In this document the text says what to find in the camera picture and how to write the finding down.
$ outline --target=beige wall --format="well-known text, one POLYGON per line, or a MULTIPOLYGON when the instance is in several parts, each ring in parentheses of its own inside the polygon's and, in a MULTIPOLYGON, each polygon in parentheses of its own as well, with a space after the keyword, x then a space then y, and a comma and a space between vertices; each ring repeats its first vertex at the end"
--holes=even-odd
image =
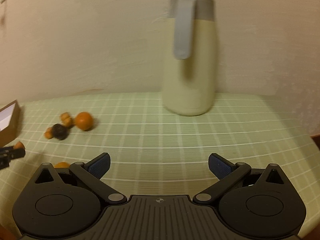
MULTIPOLYGON (((161 89, 168 0, 6 0, 0 104, 161 89)), ((320 124, 320 0, 216 0, 218 90, 280 95, 320 124)))

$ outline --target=thermos handle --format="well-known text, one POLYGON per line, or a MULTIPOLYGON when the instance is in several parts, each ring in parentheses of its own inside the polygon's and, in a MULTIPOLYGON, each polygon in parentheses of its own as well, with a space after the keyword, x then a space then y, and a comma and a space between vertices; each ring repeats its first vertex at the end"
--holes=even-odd
POLYGON ((179 0, 174 26, 173 54, 176 59, 191 56, 196 0, 179 0))

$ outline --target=table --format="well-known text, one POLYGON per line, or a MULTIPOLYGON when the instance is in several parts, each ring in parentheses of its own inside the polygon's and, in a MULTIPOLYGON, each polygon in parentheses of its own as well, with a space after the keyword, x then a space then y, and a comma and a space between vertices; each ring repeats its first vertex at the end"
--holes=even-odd
POLYGON ((207 164, 213 152, 253 168, 278 163, 307 207, 300 236, 320 220, 320 152, 276 98, 217 94, 214 107, 194 117, 167 111, 160 93, 82 95, 21 105, 17 140, 27 154, 0 171, 0 223, 8 228, 15 228, 15 199, 41 163, 87 162, 102 152, 112 163, 101 180, 127 196, 192 197, 217 181, 207 164), (82 111, 94 116, 93 130, 73 127, 64 141, 44 138, 61 113, 75 117, 82 111))

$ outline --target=crosshair symbol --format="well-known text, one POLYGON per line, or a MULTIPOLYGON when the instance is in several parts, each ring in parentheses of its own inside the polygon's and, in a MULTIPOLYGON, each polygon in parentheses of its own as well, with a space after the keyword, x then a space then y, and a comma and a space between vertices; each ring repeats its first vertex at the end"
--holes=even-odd
POLYGON ((163 202, 163 201, 165 201, 165 200, 164 200, 163 198, 157 198, 156 201, 157 201, 158 203, 161 203, 161 202, 163 202))

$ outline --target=dark round fruit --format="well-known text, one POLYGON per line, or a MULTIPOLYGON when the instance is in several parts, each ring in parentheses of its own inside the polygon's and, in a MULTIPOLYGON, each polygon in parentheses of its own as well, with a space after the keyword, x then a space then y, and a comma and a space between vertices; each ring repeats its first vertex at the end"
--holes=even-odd
POLYGON ((59 123, 56 123, 54 126, 52 126, 51 133, 53 137, 59 140, 64 140, 68 137, 68 128, 59 123))

